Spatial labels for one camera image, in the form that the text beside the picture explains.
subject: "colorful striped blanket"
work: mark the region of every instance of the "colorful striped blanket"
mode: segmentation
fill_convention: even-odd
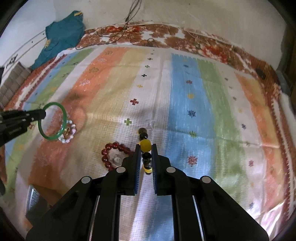
[[[29,184],[63,195],[85,175],[103,176],[105,144],[118,141],[134,149],[137,130],[145,127],[172,166],[195,178],[211,176],[273,237],[295,200],[278,94],[275,88],[267,100],[253,76],[178,50],[131,45],[65,50],[32,73],[7,109],[59,102],[77,133],[62,144],[42,138],[33,124],[9,142],[3,200],[18,206],[17,219],[26,229]],[[43,127],[53,133],[61,115],[55,109],[47,115]],[[120,239],[172,240],[170,197],[155,196],[152,176],[143,171],[139,190],[136,197],[122,197]]]

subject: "green jade bangle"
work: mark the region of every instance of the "green jade bangle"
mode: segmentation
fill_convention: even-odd
[[[57,102],[50,102],[48,104],[46,104],[44,107],[43,107],[43,110],[46,110],[48,109],[50,106],[52,105],[55,105],[55,106],[58,106],[61,108],[62,112],[63,112],[63,122],[62,122],[62,127],[61,129],[54,135],[51,135],[51,136],[47,136],[45,135],[44,131],[42,130],[42,126],[41,126],[41,120],[38,120],[38,129],[39,129],[39,132],[40,134],[47,140],[55,140],[55,139],[58,139],[59,136],[61,134],[63,134],[65,128],[66,128],[66,125],[67,125],[67,113],[66,113],[66,110],[65,108],[60,104],[60,103],[57,103]]]

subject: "teal cloth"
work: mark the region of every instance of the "teal cloth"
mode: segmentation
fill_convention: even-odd
[[[31,66],[36,69],[51,58],[67,48],[75,47],[84,33],[82,23],[83,14],[74,16],[79,11],[73,11],[69,16],[59,22],[53,22],[45,28],[46,38],[50,40],[47,47],[44,47]]]

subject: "red bead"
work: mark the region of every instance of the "red bead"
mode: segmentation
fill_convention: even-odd
[[[112,166],[108,167],[109,172],[112,171],[112,170],[114,170],[114,167],[112,167]]]
[[[106,162],[106,161],[108,161],[109,160],[109,158],[107,157],[107,156],[102,156],[102,161],[103,162]]]
[[[107,151],[106,149],[103,149],[103,150],[101,151],[101,153],[102,153],[103,156],[108,155],[108,151]]]
[[[120,144],[120,145],[118,146],[118,150],[119,150],[119,151],[123,151],[123,150],[124,150],[124,145]]]
[[[129,154],[131,152],[130,148],[125,147],[123,150],[124,154]]]
[[[106,150],[111,150],[112,144],[111,143],[106,144],[105,148],[106,148]]]
[[[111,166],[112,166],[111,162],[109,162],[109,161],[105,161],[105,167],[109,168],[109,167],[111,167]]]
[[[118,145],[119,145],[118,142],[113,142],[112,143],[112,148],[117,149]]]

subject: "red bead bracelet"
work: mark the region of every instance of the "red bead bracelet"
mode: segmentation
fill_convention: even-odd
[[[109,151],[111,149],[118,149],[120,152],[124,152],[124,154],[128,154],[129,156],[132,156],[134,154],[133,151],[130,150],[130,148],[126,147],[124,144],[119,144],[118,142],[108,143],[105,145],[105,149],[101,151],[102,153],[102,161],[105,163],[105,167],[108,168],[108,171],[112,171],[114,167],[112,166],[112,163],[109,161]]]

